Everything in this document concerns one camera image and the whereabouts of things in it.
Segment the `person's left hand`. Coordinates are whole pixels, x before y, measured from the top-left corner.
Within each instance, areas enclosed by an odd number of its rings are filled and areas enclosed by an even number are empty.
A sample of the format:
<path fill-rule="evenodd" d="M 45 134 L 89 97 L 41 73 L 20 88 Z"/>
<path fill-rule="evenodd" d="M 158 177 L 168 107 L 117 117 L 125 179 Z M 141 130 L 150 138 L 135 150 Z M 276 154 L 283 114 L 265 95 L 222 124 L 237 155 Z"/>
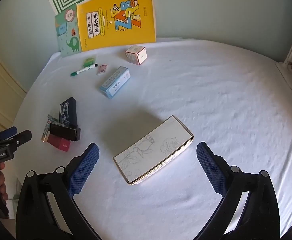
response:
<path fill-rule="evenodd" d="M 5 177 L 2 170 L 5 168 L 4 163 L 0 163 L 0 195 L 3 201 L 6 203 L 8 200 L 8 194 L 6 193 Z"/>

